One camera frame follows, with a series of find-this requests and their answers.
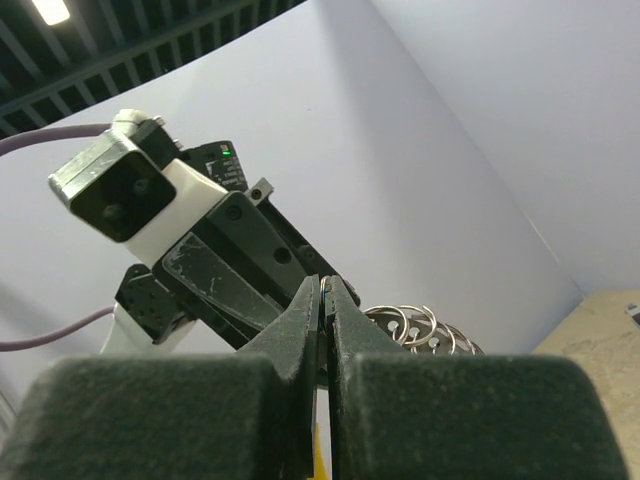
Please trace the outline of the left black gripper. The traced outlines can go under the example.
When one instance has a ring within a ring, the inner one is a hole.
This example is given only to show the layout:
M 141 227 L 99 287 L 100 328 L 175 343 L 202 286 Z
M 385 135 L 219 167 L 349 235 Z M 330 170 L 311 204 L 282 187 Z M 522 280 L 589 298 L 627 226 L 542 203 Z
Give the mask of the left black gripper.
M 336 269 L 267 200 L 232 192 L 152 268 L 193 317 L 240 349 L 291 303 L 303 280 Z

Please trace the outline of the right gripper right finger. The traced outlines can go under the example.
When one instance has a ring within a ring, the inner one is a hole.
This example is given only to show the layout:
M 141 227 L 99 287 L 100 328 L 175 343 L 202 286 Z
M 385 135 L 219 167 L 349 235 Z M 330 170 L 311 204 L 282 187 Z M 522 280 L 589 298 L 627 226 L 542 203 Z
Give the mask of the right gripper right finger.
M 324 282 L 337 479 L 625 479 L 599 396 L 573 361 L 412 354 Z

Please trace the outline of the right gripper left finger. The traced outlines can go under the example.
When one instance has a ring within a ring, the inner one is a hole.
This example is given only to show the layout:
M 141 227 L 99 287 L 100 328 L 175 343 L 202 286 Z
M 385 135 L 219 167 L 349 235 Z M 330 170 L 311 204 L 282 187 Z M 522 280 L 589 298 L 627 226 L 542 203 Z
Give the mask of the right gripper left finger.
M 320 282 L 230 354 L 54 363 L 1 451 L 5 479 L 306 479 Z

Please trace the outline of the keyring yellow clip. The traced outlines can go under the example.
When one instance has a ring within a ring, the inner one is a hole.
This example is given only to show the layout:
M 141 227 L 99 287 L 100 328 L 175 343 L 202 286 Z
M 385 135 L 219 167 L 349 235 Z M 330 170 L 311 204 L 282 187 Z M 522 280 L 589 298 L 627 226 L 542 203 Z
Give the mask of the keyring yellow clip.
M 424 355 L 483 355 L 485 351 L 460 329 L 440 321 L 427 306 L 376 305 L 349 307 L 351 322 L 331 296 L 330 278 L 320 280 L 320 311 L 331 356 L 346 361 L 360 353 L 397 353 L 404 349 Z

